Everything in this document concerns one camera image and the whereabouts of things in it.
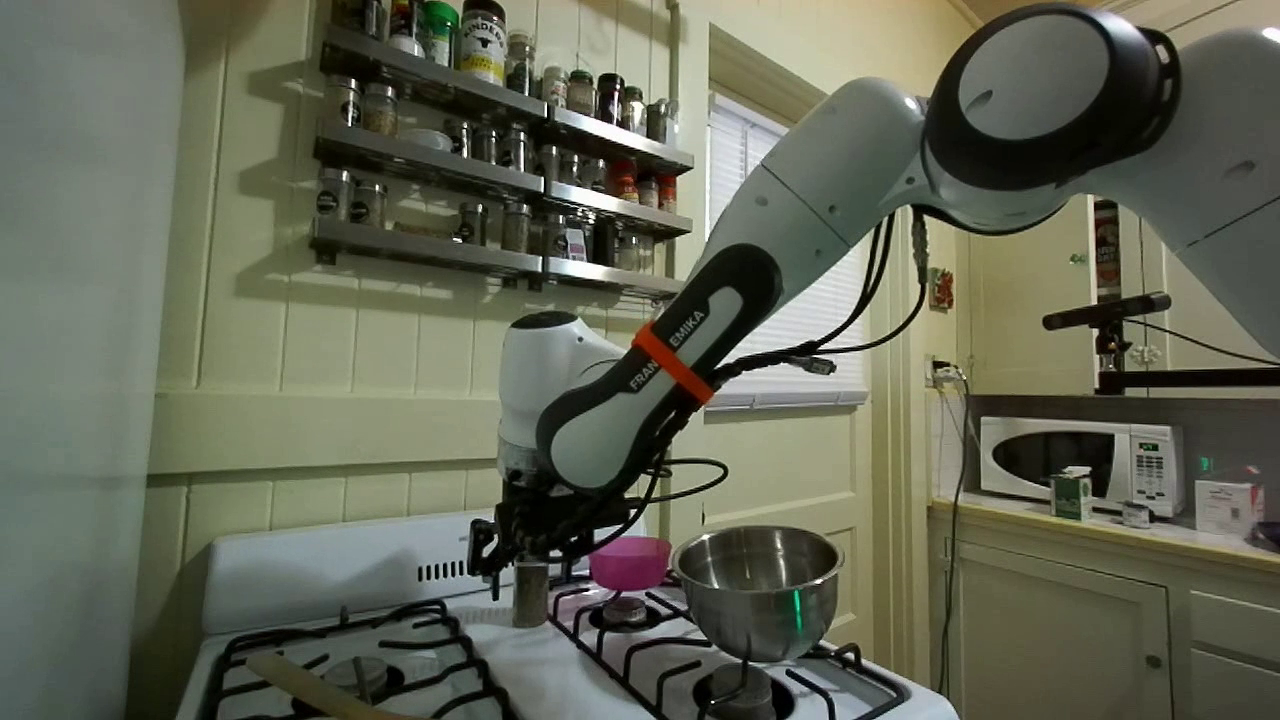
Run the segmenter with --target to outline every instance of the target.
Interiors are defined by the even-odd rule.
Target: pink object
[[[619,538],[591,553],[591,580],[613,591],[655,589],[667,575],[672,544],[659,538]]]

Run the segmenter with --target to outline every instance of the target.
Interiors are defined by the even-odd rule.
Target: orange band
[[[655,331],[644,326],[631,341],[655,368],[665,368],[696,404],[707,404],[715,387],[701,379]]]

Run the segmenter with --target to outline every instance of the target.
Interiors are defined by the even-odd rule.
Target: kitchen counter
[[[954,499],[931,499],[931,516],[954,512]],[[1247,541],[1213,538],[1181,523],[1150,523],[1124,527],[1115,516],[1093,512],[1093,519],[1059,519],[1047,505],[1006,499],[1006,498],[966,498],[961,499],[966,527],[1007,527],[1059,538],[1066,544],[1110,544],[1115,553],[1159,556],[1177,564],[1213,564],[1240,573],[1280,573],[1280,553],[1256,550]]]

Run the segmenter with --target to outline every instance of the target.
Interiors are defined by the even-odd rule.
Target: door
[[[961,550],[966,720],[1165,720],[1169,591],[1059,560]]]

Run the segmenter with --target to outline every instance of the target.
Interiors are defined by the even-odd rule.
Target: metal shelf
[[[327,123],[318,132],[318,159],[379,168],[394,175],[433,179],[433,185],[448,185],[448,188],[480,193],[480,197],[491,197],[491,193],[539,197],[543,193],[539,175],[511,171],[511,168],[485,165],[485,159],[470,159],[458,151],[403,143],[403,139],[378,135],[369,129],[343,129],[343,123]]]
[[[623,272],[607,263],[478,250],[478,244],[458,244],[454,238],[384,234],[384,227],[343,226],[327,215],[312,220],[312,254],[321,263],[337,263],[343,254],[354,254],[354,255],[384,255],[384,259],[407,259],[407,263],[491,272],[503,279],[537,279],[537,286],[566,279],[566,286],[589,286],[589,290],[607,290],[607,294],[627,294],[648,299],[672,299],[685,290],[681,279]]]
[[[583,149],[603,151],[603,155],[638,155],[642,168],[655,168],[655,171],[687,171],[693,155],[672,149],[672,143],[655,143],[642,132],[603,123],[598,115],[574,111],[566,106],[550,106],[550,122],[560,132],[574,132]]]
[[[342,77],[390,77],[413,83],[413,97],[438,110],[470,111],[474,122],[550,122],[550,106],[537,97],[521,97],[478,77],[441,70],[433,62],[407,58],[384,39],[327,27],[321,47],[321,70]]]
[[[343,220],[327,220],[327,215],[312,220],[312,254],[321,263],[331,263],[342,254],[358,254],[358,255],[448,263],[448,267],[495,272],[495,277],[539,277],[543,272],[543,259],[529,255],[529,254],[458,244],[454,238],[384,234],[384,227],[343,226]]]
[[[558,205],[558,209],[591,209],[591,211],[603,211],[603,215],[619,215],[619,220],[638,226],[642,234],[648,234],[652,239],[672,239],[672,238],[685,238],[693,227],[687,215],[659,211],[659,209],[648,209],[648,205],[631,205],[631,202],[619,202],[619,197],[603,197],[603,193],[591,193],[591,188],[560,185],[560,179],[550,185],[550,205]]]

